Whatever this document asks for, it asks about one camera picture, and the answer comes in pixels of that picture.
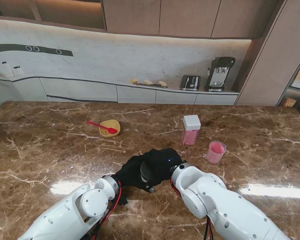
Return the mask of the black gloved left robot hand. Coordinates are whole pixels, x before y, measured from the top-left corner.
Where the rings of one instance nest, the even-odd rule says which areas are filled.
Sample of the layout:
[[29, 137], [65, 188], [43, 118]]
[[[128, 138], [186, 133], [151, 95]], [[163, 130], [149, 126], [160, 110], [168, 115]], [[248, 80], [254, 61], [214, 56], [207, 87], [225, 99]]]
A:
[[141, 165], [144, 157], [141, 155], [131, 157], [113, 177], [121, 183], [122, 187], [135, 187], [152, 193], [150, 186], [142, 181]]

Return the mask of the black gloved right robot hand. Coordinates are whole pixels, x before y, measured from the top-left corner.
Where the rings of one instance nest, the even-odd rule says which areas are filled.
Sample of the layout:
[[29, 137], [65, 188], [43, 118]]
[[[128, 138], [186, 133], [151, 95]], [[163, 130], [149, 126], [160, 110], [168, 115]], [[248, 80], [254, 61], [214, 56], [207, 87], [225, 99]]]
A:
[[144, 161], [140, 168], [141, 179], [148, 187], [154, 187], [162, 181], [169, 180], [174, 170], [186, 162], [173, 148], [151, 149], [142, 156]]

